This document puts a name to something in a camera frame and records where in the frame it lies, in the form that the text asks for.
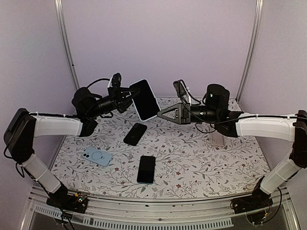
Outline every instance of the phone case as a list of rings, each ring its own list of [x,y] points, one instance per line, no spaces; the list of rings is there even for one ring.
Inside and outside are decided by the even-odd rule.
[[[135,83],[138,83],[139,81],[142,81],[142,80],[146,80],[146,81],[147,81],[150,90],[153,92],[152,87],[150,86],[149,81],[148,81],[147,79],[138,80],[138,81],[132,83],[131,85],[133,85],[133,84],[135,84]],[[161,108],[160,108],[160,106],[159,106],[159,103],[158,103],[158,100],[157,100],[157,98],[156,98],[154,92],[153,92],[153,96],[154,96],[154,98],[155,98],[155,101],[157,102],[157,105],[158,105],[159,109],[161,110]],[[140,117],[140,115],[139,115],[138,109],[137,109],[136,106],[135,106],[134,100],[132,100],[132,102],[133,102],[133,106],[134,106],[134,108],[135,108],[135,111],[136,111],[136,113],[137,113],[137,115],[138,115],[140,121],[143,121],[143,122],[144,122],[144,121],[149,121],[150,119],[152,119],[152,118],[154,118],[154,117],[157,116],[157,115],[155,115],[155,116],[152,116],[152,117],[150,117],[150,118],[148,118],[148,119],[146,119],[146,120],[142,120],[141,117]]]
[[[135,123],[124,138],[124,143],[136,146],[147,129],[146,125]]]
[[[107,167],[112,160],[112,155],[110,153],[102,152],[92,147],[87,148],[82,154],[82,157],[103,167]]]

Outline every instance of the floral tablecloth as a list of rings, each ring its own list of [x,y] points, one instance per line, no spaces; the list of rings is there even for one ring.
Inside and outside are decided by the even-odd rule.
[[[159,98],[160,107],[178,102]],[[229,109],[240,110],[235,100]],[[131,127],[139,122],[134,108],[98,120],[87,138],[66,137],[52,172],[72,190],[91,194],[140,198],[202,198],[245,193],[269,172],[255,137],[225,138],[223,147],[212,145],[211,134],[203,134],[194,124],[177,125],[158,117],[144,122],[147,131],[139,144],[123,142]],[[208,131],[206,124],[199,125]],[[107,151],[113,160],[101,167],[82,158],[88,147]],[[138,184],[142,155],[156,157],[153,184]]]

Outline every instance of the lavender wall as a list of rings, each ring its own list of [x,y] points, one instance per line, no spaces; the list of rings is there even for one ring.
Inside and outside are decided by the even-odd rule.
[[[290,114],[307,110],[307,2],[266,0],[255,55],[242,107],[252,113]],[[271,167],[291,144],[259,138]],[[307,171],[301,170],[287,187],[299,218],[307,229]]]
[[[10,0],[0,7],[0,134],[19,107],[71,113],[74,90],[53,1]],[[59,138],[39,138],[35,152],[46,164]],[[0,140],[0,150],[5,145]],[[0,156],[0,229],[16,230],[32,182]]]
[[[194,95],[220,83],[235,97],[255,7],[255,0],[63,2],[80,85],[120,72],[126,86],[147,78],[157,96],[175,96],[173,81],[185,79]]]

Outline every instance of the phone screen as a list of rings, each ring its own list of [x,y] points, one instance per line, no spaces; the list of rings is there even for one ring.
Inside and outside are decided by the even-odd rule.
[[[155,157],[141,156],[137,182],[152,184],[154,182],[154,167]]]
[[[132,84],[129,88],[140,89],[139,94],[132,99],[140,120],[146,121],[152,117],[157,116],[157,113],[160,111],[160,108],[149,86],[148,81],[138,81]]]

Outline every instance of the white smartphone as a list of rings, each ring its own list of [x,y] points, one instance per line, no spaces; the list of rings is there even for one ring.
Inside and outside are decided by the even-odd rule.
[[[156,117],[161,109],[148,80],[142,79],[130,85],[129,88],[140,90],[139,94],[132,99],[139,119],[148,121]]]

